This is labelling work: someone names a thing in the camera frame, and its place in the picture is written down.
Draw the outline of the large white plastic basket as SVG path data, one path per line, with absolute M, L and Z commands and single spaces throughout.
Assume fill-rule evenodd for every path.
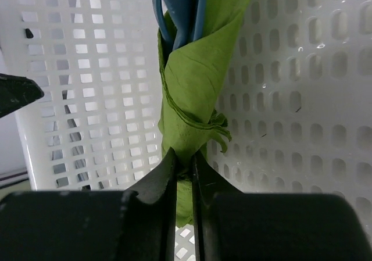
M 3 74 L 44 97 L 15 111 L 30 191 L 122 191 L 158 166 L 169 47 L 152 0 L 1 0 Z M 371 247 L 371 0 L 251 0 L 207 163 L 244 193 L 333 194 Z M 197 260 L 193 222 L 173 260 Z

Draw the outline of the blue plastic spoon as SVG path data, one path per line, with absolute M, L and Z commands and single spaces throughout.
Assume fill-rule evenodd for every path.
M 184 46 L 189 37 L 193 0 L 152 0 L 153 11 L 158 22 L 160 33 L 165 43 L 176 50 Z M 176 36 L 172 37 L 168 31 L 163 15 L 162 5 L 165 4 L 168 14 L 175 25 Z

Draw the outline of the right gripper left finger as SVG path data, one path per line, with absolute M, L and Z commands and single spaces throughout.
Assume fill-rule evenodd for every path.
M 173 260 L 177 158 L 122 191 L 22 191 L 1 200 L 2 260 Z

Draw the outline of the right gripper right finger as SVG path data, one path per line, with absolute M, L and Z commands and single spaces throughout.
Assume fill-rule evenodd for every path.
M 370 260 L 355 211 L 333 194 L 244 193 L 192 158 L 197 260 Z

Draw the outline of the green paper napkin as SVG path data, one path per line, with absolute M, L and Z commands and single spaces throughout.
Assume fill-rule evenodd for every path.
M 165 56 L 158 44 L 162 108 L 158 123 L 162 154 L 173 149 L 180 162 L 176 226 L 193 222 L 192 157 L 216 141 L 227 150 L 232 136 L 225 115 L 215 110 L 245 11 L 251 0 L 206 0 L 202 37 Z

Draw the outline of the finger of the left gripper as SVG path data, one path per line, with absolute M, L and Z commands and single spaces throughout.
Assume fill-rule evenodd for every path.
M 1 73 L 1 118 L 44 97 L 38 84 L 26 77 Z

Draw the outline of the blue plastic knife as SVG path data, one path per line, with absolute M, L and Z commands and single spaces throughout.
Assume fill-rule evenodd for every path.
M 192 22 L 191 41 L 202 37 L 207 0 L 194 0 L 194 21 Z

